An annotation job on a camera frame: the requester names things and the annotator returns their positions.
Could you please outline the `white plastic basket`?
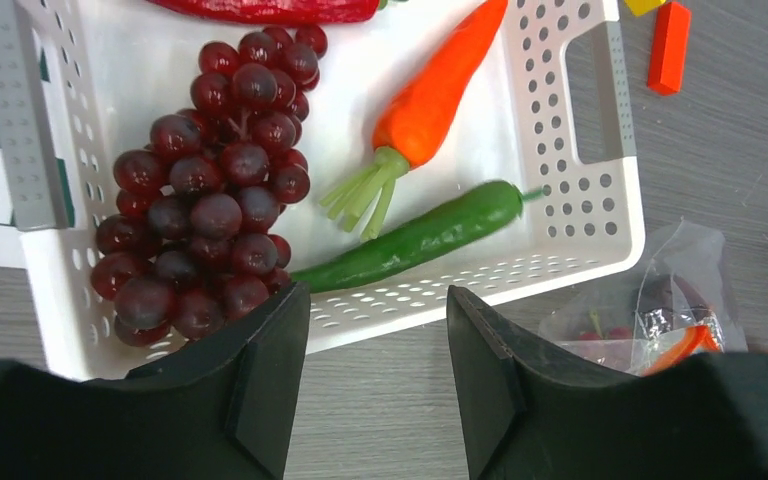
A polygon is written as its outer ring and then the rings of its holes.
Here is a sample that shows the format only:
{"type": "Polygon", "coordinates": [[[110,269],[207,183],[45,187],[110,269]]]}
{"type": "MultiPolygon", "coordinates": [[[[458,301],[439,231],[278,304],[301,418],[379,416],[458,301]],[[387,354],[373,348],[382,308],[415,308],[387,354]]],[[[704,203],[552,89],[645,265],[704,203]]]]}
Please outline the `white plastic basket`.
{"type": "MultiPolygon", "coordinates": [[[[293,267],[326,261],[358,237],[318,201],[371,157],[374,120],[470,1],[397,3],[328,30],[323,78],[300,148],[313,184],[277,228],[293,267]]],[[[450,255],[366,288],[319,294],[315,353],[440,319],[447,288],[490,304],[624,271],[645,240],[615,1],[513,1],[438,155],[397,183],[392,229],[469,188],[505,179],[544,195],[521,220],[450,255]]],[[[185,104],[195,56],[239,26],[189,19],[145,1],[0,1],[0,214],[19,242],[48,369],[120,378],[170,353],[113,335],[113,309],[91,289],[94,228],[115,212],[112,163],[150,123],[185,104]]]]}

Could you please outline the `orange fake carrot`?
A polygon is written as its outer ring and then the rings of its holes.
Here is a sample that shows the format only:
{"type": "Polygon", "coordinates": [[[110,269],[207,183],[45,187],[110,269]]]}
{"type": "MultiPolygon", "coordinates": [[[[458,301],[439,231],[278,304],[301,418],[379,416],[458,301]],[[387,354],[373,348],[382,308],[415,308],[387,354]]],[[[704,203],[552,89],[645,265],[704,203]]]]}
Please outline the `orange fake carrot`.
{"type": "Polygon", "coordinates": [[[397,181],[425,165],[446,140],[465,90],[486,58],[508,3],[484,1],[447,36],[389,100],[372,134],[374,160],[334,187],[321,200],[332,221],[353,231],[368,210],[364,241],[379,236],[397,181]]]}

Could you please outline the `purple fake grapes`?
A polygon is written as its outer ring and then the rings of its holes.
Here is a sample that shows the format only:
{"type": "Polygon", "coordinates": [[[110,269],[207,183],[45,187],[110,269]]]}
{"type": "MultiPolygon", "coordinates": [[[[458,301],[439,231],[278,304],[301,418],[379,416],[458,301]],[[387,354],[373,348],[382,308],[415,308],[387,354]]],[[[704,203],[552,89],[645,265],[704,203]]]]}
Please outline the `purple fake grapes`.
{"type": "Polygon", "coordinates": [[[204,44],[190,106],[115,159],[116,212],[97,225],[90,282],[120,342],[198,341],[289,282],[291,246],[273,228],[310,191],[298,144],[327,48],[317,25],[204,44]]]}

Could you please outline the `green fake chili pepper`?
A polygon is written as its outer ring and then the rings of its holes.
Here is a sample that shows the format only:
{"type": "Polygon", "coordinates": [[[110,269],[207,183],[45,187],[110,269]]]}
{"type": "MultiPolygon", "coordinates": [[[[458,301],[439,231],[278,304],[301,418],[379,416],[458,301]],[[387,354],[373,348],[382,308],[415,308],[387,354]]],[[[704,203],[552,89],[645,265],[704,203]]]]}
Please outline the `green fake chili pepper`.
{"type": "Polygon", "coordinates": [[[290,278],[306,283],[312,293],[373,284],[499,232],[522,216],[527,203],[543,196],[542,188],[522,191],[504,180],[484,182],[290,278]]]}

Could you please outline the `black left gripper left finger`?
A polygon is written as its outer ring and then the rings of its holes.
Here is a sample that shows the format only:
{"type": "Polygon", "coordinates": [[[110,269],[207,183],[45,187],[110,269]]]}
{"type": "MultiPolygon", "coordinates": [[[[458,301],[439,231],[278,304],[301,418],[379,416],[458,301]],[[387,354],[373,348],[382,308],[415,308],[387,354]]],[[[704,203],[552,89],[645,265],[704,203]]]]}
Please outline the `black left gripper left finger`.
{"type": "Polygon", "coordinates": [[[280,479],[309,334],[293,284],[119,380],[0,360],[0,479],[280,479]]]}

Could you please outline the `clear zip top bag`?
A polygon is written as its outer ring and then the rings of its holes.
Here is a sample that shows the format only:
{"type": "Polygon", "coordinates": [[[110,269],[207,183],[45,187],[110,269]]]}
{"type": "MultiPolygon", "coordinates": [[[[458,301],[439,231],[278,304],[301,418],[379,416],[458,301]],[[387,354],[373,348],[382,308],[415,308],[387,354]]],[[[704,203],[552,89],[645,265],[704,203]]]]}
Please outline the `clear zip top bag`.
{"type": "Polygon", "coordinates": [[[683,220],[651,234],[639,262],[589,283],[544,319],[540,335],[588,361],[635,376],[697,353],[745,352],[716,229],[683,220]]]}

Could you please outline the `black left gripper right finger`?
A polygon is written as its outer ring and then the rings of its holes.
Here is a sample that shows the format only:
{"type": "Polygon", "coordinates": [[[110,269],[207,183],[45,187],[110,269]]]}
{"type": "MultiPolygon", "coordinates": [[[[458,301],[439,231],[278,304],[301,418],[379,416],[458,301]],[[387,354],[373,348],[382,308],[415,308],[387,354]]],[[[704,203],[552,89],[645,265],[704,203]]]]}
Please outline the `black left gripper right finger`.
{"type": "Polygon", "coordinates": [[[701,353],[636,377],[447,297],[473,479],[768,479],[768,353],[701,353]]]}

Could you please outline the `red fake chili pepper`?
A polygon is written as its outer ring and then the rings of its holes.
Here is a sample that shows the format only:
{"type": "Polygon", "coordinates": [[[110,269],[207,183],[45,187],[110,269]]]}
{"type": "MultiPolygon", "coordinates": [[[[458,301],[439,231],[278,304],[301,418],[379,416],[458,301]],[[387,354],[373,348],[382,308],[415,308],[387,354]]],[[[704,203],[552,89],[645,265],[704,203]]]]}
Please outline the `red fake chili pepper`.
{"type": "Polygon", "coordinates": [[[151,0],[167,10],[204,20],[246,25],[353,24],[370,20],[386,0],[151,0]]]}

